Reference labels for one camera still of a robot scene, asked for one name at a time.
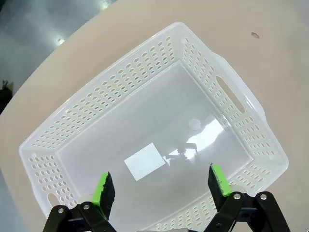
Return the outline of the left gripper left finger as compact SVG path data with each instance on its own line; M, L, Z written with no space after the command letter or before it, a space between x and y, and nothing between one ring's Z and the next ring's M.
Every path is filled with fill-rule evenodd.
M65 205L52 208L44 232L114 232L109 217L115 199L115 188L109 172L103 173L90 201L69 209Z

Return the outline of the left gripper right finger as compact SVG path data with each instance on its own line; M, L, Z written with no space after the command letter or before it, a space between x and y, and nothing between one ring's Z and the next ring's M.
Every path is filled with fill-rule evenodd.
M253 232L290 230L272 193L262 191L255 197L233 191L219 165L211 164L208 186L217 210L206 232L231 232L238 222L246 222Z

